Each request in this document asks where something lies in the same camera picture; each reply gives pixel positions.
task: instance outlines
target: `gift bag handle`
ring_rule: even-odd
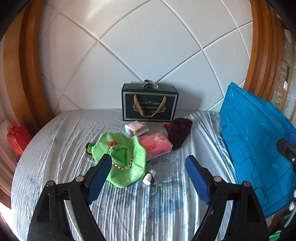
[[[153,117],[153,116],[155,116],[155,115],[156,115],[156,114],[162,109],[162,107],[165,105],[165,102],[166,102],[166,96],[163,97],[163,100],[162,100],[162,102],[160,103],[160,105],[159,105],[159,107],[157,108],[157,110],[156,110],[153,114],[150,114],[150,115],[144,115],[144,114],[143,114],[143,111],[142,111],[142,108],[141,108],[141,106],[140,106],[140,104],[139,104],[139,101],[138,101],[137,95],[134,95],[134,96],[133,96],[133,101],[134,101],[135,106],[136,106],[138,112],[140,113],[140,115],[143,116],[144,118],[147,118],[147,117]]]

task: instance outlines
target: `screw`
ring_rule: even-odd
[[[84,180],[84,176],[78,176],[75,178],[76,182],[82,182]]]
[[[249,186],[251,186],[251,183],[249,183],[248,181],[244,181],[244,186],[248,188]]]
[[[54,184],[54,181],[48,181],[48,182],[46,183],[46,186],[47,186],[47,187],[51,187],[53,184]]]
[[[219,176],[215,176],[215,177],[214,177],[214,181],[219,183],[219,182],[222,181],[222,178],[219,177]]]

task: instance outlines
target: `pink tissue pack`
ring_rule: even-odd
[[[172,143],[160,132],[140,137],[140,144],[147,151],[147,160],[171,152]]]

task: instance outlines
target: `wooden headboard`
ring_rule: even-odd
[[[52,118],[39,66],[38,36],[44,0],[31,1],[5,33],[4,78],[17,122],[35,135]]]
[[[292,9],[295,1],[278,0],[250,0],[253,15],[253,45],[250,65],[244,84],[244,89],[271,101],[274,93],[282,89],[284,61],[285,32],[291,32],[291,62],[288,69],[288,86],[276,107],[285,110],[294,77],[295,66],[295,36],[296,16]],[[294,105],[290,121],[296,113]]]

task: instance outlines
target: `pink package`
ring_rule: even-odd
[[[172,143],[160,132],[140,137],[139,140],[147,151],[147,160],[169,153],[173,147]]]
[[[149,130],[147,125],[145,125],[141,122],[138,122],[138,121],[133,121],[129,124],[126,124],[124,126],[124,128],[126,130],[126,133],[132,137],[133,136],[141,136]]]

